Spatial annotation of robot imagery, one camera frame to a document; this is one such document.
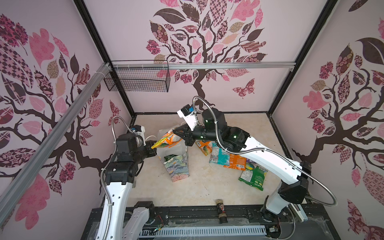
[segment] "marble surface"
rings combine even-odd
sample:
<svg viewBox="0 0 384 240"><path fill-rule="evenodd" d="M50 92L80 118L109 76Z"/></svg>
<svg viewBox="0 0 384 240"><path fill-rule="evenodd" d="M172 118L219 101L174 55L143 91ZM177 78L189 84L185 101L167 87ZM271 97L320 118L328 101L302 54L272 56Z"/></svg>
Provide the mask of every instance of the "marble surface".
<svg viewBox="0 0 384 240"><path fill-rule="evenodd" d="M228 126L239 127L265 146L284 154L265 113L226 114L225 119ZM138 115L135 124L145 127L147 137L156 136L160 129L169 129L182 122L176 114ZM149 200L155 206L215 205L215 199L223 199L226 205L263 204L265 197L280 183L275 174L268 172L264 191L260 191L238 180L241 170L208 163L210 155L205 156L195 144L188 151L190 177L177 182L171 181L157 156L145 159L127 206Z"/></svg>

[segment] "electrical wire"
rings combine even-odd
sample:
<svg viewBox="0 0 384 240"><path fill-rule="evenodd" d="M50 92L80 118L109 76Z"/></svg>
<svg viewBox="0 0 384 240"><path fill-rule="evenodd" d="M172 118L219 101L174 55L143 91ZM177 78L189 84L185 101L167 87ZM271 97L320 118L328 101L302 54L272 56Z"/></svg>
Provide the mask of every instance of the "electrical wire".
<svg viewBox="0 0 384 240"><path fill-rule="evenodd" d="M287 208L288 208L289 212L290 212L291 215L292 215L292 220L293 220L293 230L292 230L291 234L290 234L288 237L285 237L285 238L271 238L271 240L287 240L287 239L290 239L290 238L293 236L293 234L295 233L295 230L296 230L295 215L293 214L292 210L291 210L289 207L287 207Z"/></svg>
<svg viewBox="0 0 384 240"><path fill-rule="evenodd" d="M150 137L155 137L156 138L156 140L157 140L157 137L155 136L155 135L150 135L150 136L148 136L144 141L146 141L148 138L150 138Z"/></svg>
<svg viewBox="0 0 384 240"><path fill-rule="evenodd" d="M322 202L320 200L317 200L315 198L312 198L311 196L305 196L306 199L309 199L309 200L312 200L314 202L318 202L320 204L323 204L324 206L329 206L329 207L334 207L337 205L337 199L336 199L336 196L331 192L331 190L329 190L324 184L322 184L319 180L317 180L316 178L312 177L310 174L306 173L304 170L302 170L301 168L298 168L295 164L293 164L288 158L280 155L279 153L271 150L271 149L268 149L268 148L264 148L264 147L255 147L255 148L252 148L252 149L249 149L249 150L245 150L245 151L240 151L240 152L232 152L230 150L228 150L228 148L225 148L222 144L222 139L221 139L221 135L219 135L218 133L218 127L217 127L217 118L216 118L216 115L215 113L213 112L211 106L209 106L209 104L207 103L207 101L205 99L203 99L202 97L200 96L194 96L193 97L193 100L192 100L192 107L193 107L193 111L194 111L194 115L195 115L195 119L198 123L198 125L202 125L202 123L199 123L199 120L197 119L197 109L196 109L196 105L195 105L195 102L196 102L196 99L200 100L207 108L208 110L210 111L212 117L214 118L214 123L215 123L215 133L216 133L216 140L217 140L217 143L219 144L219 146L224 149L225 151L227 151L228 153L230 154L235 154L235 155L239 155L239 154L245 154L245 153L249 153L249 152L253 152L253 151L266 151L266 152L270 152L278 157L280 157L281 159L283 159L285 162L287 162L288 164L290 164L294 169L300 171L302 174L306 175L307 177L309 177L310 179L312 179L313 181L315 181L317 184L319 184L323 189L325 189L328 194L332 197L333 199L333 203L325 203L325 202Z"/></svg>
<svg viewBox="0 0 384 240"><path fill-rule="evenodd" d="M129 126L127 125L127 123L124 121L124 119L120 116L114 116L111 120L111 130L112 130L112 134L113 134L113 139L114 139L114 144L115 144L115 149L113 151L113 154L112 156L110 157L110 159L108 160L107 164L105 165L104 168L101 169L101 172L100 172L100 182L101 182L101 186L105 192L105 198L106 200L108 201L108 217L107 217L107 223L106 223L106 226L105 226L105 232L104 232L104 235L103 235L103 238L102 240L106 240L107 239L107 236L108 236L108 231L109 231L109 225L111 224L111 215L112 215L112 200L111 200L111 196L109 195L109 192L108 192L108 189L107 189L107 185L105 184L105 181L104 181L104 172L105 170L108 168L109 164L111 163L112 159L115 159L116 155L117 155L117 150L118 150L118 146L116 144L116 134L115 134L115 129L114 129L114 122L115 122L115 119L116 118L120 118L122 120L122 122L124 123L124 125L128 128L128 131L130 133L133 133L133 134L136 134L134 131L132 131L132 129L129 128ZM140 142L140 145L143 144L143 139L142 137L139 137L139 142Z"/></svg>

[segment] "butterfly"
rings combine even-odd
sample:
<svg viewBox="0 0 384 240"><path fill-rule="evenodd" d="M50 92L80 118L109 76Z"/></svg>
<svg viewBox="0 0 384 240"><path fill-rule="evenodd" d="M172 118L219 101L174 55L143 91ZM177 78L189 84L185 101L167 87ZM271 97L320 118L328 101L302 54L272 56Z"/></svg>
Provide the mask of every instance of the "butterfly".
<svg viewBox="0 0 384 240"><path fill-rule="evenodd" d="M112 110L112 116L109 118L109 122L108 122L108 125L110 126L112 124L112 118L114 116L119 115L120 110L118 107L115 107L115 104L111 100L109 101L109 106L111 107L111 110ZM117 124L119 122L119 119L115 118L114 122L115 124Z"/></svg>
<svg viewBox="0 0 384 240"><path fill-rule="evenodd" d="M244 96L247 94L247 93L253 93L254 94L254 90L255 88L253 87L253 85L255 84L255 79L251 79L247 85L245 86L245 88L234 88L232 90L235 91L235 93L238 93L240 97L242 97L244 99Z"/></svg>

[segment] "wire mesh basket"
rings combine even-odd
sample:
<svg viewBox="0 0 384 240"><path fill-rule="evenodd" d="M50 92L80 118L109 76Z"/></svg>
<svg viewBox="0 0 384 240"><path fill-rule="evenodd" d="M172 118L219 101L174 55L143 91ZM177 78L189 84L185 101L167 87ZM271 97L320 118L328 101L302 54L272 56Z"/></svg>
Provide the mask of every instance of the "wire mesh basket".
<svg viewBox="0 0 384 240"><path fill-rule="evenodd" d="M106 75L104 82L109 91L118 91L121 84L124 91L168 92L168 61L113 61L113 70Z"/></svg>

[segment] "wall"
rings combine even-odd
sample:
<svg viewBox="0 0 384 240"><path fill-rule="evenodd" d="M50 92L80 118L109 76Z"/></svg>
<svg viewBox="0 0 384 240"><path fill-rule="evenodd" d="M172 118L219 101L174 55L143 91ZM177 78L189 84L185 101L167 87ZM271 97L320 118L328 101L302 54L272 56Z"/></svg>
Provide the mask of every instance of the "wall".
<svg viewBox="0 0 384 240"><path fill-rule="evenodd" d="M383 239L384 2L354 2L340 1L273 117L336 195L326 209L341 239Z"/></svg>
<svg viewBox="0 0 384 240"><path fill-rule="evenodd" d="M112 60L219 63L294 61L325 2L118 0L86 5ZM221 111L267 111L287 71L171 71L168 93L127 95L136 112L175 112L195 95ZM161 104L148 104L159 99Z"/></svg>
<svg viewBox="0 0 384 240"><path fill-rule="evenodd" d="M71 0L8 1L0 18L0 193L103 63ZM28 188L1 239L79 239L98 207L114 149L108 122L126 108L104 82ZM116 124L117 134L125 132Z"/></svg>

